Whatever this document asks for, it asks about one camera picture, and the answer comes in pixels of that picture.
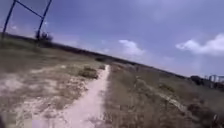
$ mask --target dry grass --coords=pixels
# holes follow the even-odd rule
[[[85,78],[98,79],[97,70],[89,66],[85,66],[83,69],[79,70],[78,75]]]
[[[105,68],[106,68],[105,65],[100,65],[99,66],[99,69],[105,70]]]
[[[195,128],[173,105],[135,80],[129,68],[112,66],[105,103],[105,122],[111,128]]]
[[[83,81],[86,81],[86,78],[80,79],[82,84],[77,82],[78,80],[72,81],[71,78],[77,77],[79,69],[87,64],[94,68],[100,65],[91,57],[56,49],[37,48],[24,40],[8,38],[4,46],[0,48],[0,80],[4,79],[5,74],[12,73],[24,78],[21,80],[24,86],[15,91],[1,93],[0,116],[3,121],[7,126],[15,124],[14,109],[20,107],[25,100],[37,97],[49,99],[40,106],[40,111],[49,107],[49,103],[55,109],[63,109],[66,105],[73,103],[83,91],[86,91],[83,87]],[[33,69],[56,65],[66,65],[66,68],[40,74],[29,73]],[[57,93],[49,93],[46,89],[49,87],[49,83],[45,82],[46,79],[57,81],[55,88]]]

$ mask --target dirt path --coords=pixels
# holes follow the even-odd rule
[[[103,125],[103,96],[107,89],[109,66],[100,78],[87,85],[88,92],[73,105],[63,110],[61,119],[54,121],[54,128],[98,128]]]
[[[78,100],[60,111],[48,108],[40,114],[34,114],[31,119],[24,120],[23,128],[103,127],[104,92],[107,89],[108,75],[109,66],[106,66],[105,70],[100,71],[97,80],[86,85],[88,91],[84,92]]]

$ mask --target bush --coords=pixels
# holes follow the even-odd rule
[[[105,65],[100,65],[99,66],[99,69],[105,70],[105,68],[106,68]]]
[[[78,75],[90,79],[98,79],[98,73],[96,69],[91,67],[84,67],[83,69],[79,70]]]
[[[43,45],[45,47],[51,47],[52,46],[53,37],[49,33],[36,32],[35,38],[38,42],[41,42],[41,45]]]
[[[103,57],[99,57],[99,58],[96,58],[95,60],[99,62],[105,62],[106,59]]]
[[[203,80],[199,76],[191,76],[190,79],[197,85],[203,85]]]

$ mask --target blue sky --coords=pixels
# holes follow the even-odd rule
[[[43,13],[47,0],[20,0]],[[0,27],[12,0],[0,0]],[[224,75],[223,0],[53,0],[54,41],[183,75]],[[16,6],[8,32],[33,36],[39,18]]]

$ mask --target white cloud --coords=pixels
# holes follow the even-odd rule
[[[16,25],[13,25],[13,26],[11,27],[11,29],[17,31],[17,30],[18,30],[18,27],[17,27]]]
[[[177,44],[177,49],[182,51],[190,51],[194,54],[223,56],[224,55],[224,34],[217,35],[214,39],[200,44],[191,39],[185,43]]]
[[[145,52],[133,41],[119,40],[119,43],[123,45],[123,52],[127,55],[142,55]]]
[[[49,25],[49,22],[45,21],[44,25],[47,27]]]

